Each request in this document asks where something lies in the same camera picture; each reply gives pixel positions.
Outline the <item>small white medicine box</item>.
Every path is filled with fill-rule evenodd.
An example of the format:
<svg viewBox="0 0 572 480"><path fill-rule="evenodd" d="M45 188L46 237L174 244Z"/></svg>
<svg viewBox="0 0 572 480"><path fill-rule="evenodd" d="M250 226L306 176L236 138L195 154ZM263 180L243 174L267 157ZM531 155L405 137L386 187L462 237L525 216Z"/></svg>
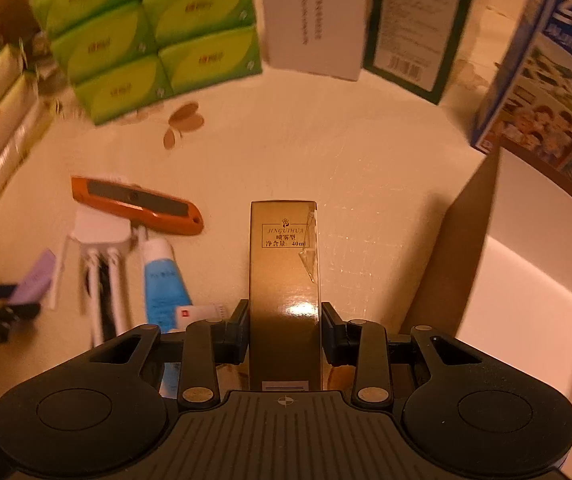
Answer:
<svg viewBox="0 0 572 480"><path fill-rule="evenodd" d="M219 322L227 318L223 304L190 304L175 309L175 330L185 332L191 323L198 321Z"/></svg>

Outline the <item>small purple box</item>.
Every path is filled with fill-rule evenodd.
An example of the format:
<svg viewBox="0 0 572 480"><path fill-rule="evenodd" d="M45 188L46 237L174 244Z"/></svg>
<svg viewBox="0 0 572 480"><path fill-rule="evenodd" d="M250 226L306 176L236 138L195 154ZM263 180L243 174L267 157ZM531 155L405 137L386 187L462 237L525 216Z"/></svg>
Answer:
<svg viewBox="0 0 572 480"><path fill-rule="evenodd" d="M56 256L49 249L44 250L30 271L13 290L8 303L38 304L50 289L55 272Z"/></svg>

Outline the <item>blue white ointment tube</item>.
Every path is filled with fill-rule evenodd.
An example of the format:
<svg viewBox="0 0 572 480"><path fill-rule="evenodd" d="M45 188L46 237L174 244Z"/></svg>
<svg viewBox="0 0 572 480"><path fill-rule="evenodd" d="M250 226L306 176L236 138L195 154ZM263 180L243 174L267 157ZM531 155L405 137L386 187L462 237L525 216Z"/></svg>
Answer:
<svg viewBox="0 0 572 480"><path fill-rule="evenodd" d="M191 305L171 244L162 237L141 244L144 269L144 295L149 324L169 333L177 327L176 309Z"/></svg>

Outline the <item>gold slim carton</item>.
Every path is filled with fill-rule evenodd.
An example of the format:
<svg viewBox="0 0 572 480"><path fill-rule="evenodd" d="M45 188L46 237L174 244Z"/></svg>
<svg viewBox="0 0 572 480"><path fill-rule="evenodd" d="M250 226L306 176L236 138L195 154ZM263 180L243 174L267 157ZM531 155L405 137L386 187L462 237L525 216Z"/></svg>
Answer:
<svg viewBox="0 0 572 480"><path fill-rule="evenodd" d="M257 391L322 389L317 205L251 204L249 379Z"/></svg>

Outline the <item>toothbrush heads blister pack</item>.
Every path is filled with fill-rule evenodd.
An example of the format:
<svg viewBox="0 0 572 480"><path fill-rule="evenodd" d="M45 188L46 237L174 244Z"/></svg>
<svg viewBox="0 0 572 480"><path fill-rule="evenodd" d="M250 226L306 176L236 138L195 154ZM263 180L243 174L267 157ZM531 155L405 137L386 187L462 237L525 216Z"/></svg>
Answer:
<svg viewBox="0 0 572 480"><path fill-rule="evenodd" d="M117 335L129 329L129 315L122 287L122 260L132 245L131 222L107 212L78 205L72 230L65 235L55 254L54 274L48 307L54 310L59 297L60 281L70 242L77 244L85 265L86 311L91 320L91 342L94 347L106 340L102 296L109 292L112 324Z"/></svg>

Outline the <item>orange utility knife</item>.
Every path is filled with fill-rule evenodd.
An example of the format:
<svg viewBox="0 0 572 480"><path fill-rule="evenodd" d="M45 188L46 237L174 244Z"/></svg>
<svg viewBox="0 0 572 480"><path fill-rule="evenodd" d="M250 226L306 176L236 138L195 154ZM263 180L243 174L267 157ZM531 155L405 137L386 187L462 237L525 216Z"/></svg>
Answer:
<svg viewBox="0 0 572 480"><path fill-rule="evenodd" d="M200 210L189 200L140 186L72 177L71 193L73 200L82 205L160 233L195 236L205 227Z"/></svg>

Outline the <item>brown open storage box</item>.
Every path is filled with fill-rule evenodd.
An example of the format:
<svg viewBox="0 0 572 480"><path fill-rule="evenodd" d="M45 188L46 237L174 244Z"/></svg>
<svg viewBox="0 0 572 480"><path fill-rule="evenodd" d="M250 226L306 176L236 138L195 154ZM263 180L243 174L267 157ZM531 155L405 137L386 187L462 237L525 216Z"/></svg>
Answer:
<svg viewBox="0 0 572 480"><path fill-rule="evenodd" d="M419 324L572 402L572 182L517 144L488 154L446 210L404 320Z"/></svg>

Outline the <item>blue milk carton box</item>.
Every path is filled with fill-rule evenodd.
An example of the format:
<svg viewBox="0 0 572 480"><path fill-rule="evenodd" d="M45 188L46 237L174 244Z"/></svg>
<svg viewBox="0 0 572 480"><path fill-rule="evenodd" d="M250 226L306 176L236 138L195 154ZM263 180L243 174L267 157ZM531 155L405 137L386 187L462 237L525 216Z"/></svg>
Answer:
<svg viewBox="0 0 572 480"><path fill-rule="evenodd" d="M525 148L572 181L572 0L526 0L471 144Z"/></svg>

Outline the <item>green tissue pack bundle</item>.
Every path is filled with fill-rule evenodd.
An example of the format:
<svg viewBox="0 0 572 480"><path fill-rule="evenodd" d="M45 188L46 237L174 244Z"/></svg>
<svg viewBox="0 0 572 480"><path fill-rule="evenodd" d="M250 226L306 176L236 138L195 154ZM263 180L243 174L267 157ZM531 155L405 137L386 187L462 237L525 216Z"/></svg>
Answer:
<svg viewBox="0 0 572 480"><path fill-rule="evenodd" d="M95 125L262 70L254 0L29 4Z"/></svg>

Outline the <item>dark green labelled box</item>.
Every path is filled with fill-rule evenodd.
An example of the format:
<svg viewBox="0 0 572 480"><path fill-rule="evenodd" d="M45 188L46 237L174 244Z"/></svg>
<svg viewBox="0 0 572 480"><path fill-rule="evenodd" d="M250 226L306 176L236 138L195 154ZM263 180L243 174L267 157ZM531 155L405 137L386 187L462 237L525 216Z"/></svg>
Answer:
<svg viewBox="0 0 572 480"><path fill-rule="evenodd" d="M438 104L490 0L373 0L363 69Z"/></svg>

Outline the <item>white cardboard box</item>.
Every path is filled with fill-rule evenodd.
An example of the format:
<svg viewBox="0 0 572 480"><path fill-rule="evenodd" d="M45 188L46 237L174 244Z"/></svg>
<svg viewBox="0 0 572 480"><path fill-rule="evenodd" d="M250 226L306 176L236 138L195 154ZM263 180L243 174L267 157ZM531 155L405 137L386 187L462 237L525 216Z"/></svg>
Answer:
<svg viewBox="0 0 572 480"><path fill-rule="evenodd" d="M356 81L371 0L262 0L269 65Z"/></svg>

